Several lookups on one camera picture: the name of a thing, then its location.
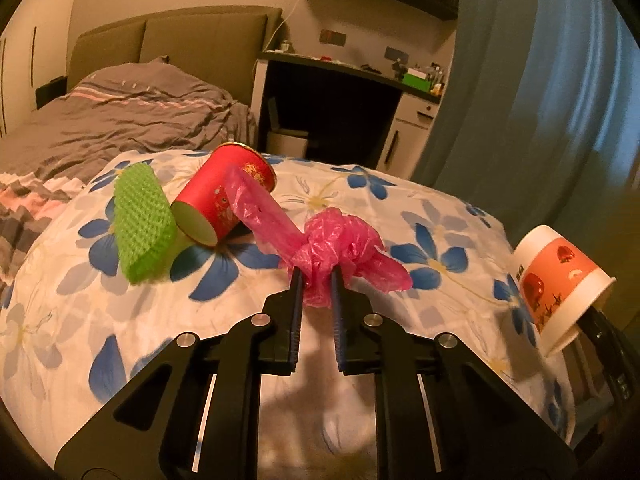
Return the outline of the white wardrobe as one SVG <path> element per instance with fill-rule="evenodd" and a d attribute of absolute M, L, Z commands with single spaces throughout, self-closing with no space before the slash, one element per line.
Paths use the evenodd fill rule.
<path fill-rule="evenodd" d="M 36 90 L 66 73 L 73 0 L 23 0 L 2 34 L 1 129 L 7 136 L 36 110 Z"/>

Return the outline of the white pink apple cup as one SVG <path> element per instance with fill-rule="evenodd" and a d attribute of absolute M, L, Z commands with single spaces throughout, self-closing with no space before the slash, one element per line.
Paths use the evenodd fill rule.
<path fill-rule="evenodd" d="M 578 320 L 600 309 L 615 278 L 550 226 L 536 226 L 512 255 L 518 291 L 532 316 L 543 356 L 563 350 L 578 335 Z"/>

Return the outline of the dark desk with white cabinet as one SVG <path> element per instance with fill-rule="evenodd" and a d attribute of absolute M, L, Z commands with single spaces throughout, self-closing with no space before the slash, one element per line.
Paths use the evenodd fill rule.
<path fill-rule="evenodd" d="M 250 103 L 263 152 L 271 98 L 282 128 L 308 132 L 305 159 L 403 179 L 416 170 L 440 104 L 438 96 L 362 68 L 265 51 L 257 60 Z"/>

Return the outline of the green foam net sleeve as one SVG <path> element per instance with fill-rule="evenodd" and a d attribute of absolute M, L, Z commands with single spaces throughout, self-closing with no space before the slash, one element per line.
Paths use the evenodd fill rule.
<path fill-rule="evenodd" d="M 139 284 L 160 272 L 177 225 L 150 165 L 136 162 L 116 179 L 113 226 L 120 268 L 129 283 Z"/>

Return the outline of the green box on desk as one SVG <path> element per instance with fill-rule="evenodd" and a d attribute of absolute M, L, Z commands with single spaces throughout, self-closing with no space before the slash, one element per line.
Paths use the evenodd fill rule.
<path fill-rule="evenodd" d="M 428 73 L 421 72 L 415 68 L 408 68 L 404 76 L 402 76 L 402 83 L 423 92 L 429 92 L 431 89 L 431 81 L 428 79 Z"/>

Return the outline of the grey striped blanket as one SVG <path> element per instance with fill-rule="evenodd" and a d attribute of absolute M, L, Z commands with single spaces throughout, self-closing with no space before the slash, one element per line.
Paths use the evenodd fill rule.
<path fill-rule="evenodd" d="M 1 140 L 1 303 L 47 226 L 126 151 L 255 145 L 257 124 L 230 92 L 156 58 L 97 70 Z"/>

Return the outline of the pink plastic bag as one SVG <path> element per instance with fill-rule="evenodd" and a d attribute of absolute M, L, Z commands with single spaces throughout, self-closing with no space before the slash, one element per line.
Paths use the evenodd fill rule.
<path fill-rule="evenodd" d="M 364 278 L 380 292 L 411 287 L 408 271 L 386 254 L 380 234 L 364 220 L 329 207 L 299 229 L 265 188 L 235 167 L 224 174 L 224 192 L 231 211 L 253 232 L 260 250 L 279 256 L 288 272 L 302 271 L 306 307 L 332 306 L 330 275 L 336 266 L 346 283 Z"/>

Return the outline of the red paper cup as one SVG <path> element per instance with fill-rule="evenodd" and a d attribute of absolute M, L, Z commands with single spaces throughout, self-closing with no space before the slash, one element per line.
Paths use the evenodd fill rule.
<path fill-rule="evenodd" d="M 254 148 L 238 142 L 217 146 L 171 203 L 178 228 L 198 244 L 216 246 L 239 223 L 224 190 L 230 168 L 244 170 L 269 192 L 276 187 L 276 173 Z"/>

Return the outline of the blue grey curtain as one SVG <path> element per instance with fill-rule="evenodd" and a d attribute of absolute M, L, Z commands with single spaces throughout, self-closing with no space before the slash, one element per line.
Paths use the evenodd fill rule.
<path fill-rule="evenodd" d="M 413 177 L 498 218 L 546 224 L 639 311 L 639 47 L 612 0 L 460 0 L 442 107 Z"/>

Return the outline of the white bin under desk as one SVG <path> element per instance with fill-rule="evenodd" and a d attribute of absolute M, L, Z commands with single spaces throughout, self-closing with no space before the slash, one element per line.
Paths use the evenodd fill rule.
<path fill-rule="evenodd" d="M 305 158 L 308 148 L 308 132 L 282 128 L 279 122 L 276 100 L 268 101 L 270 130 L 267 134 L 267 152 L 273 155 Z"/>

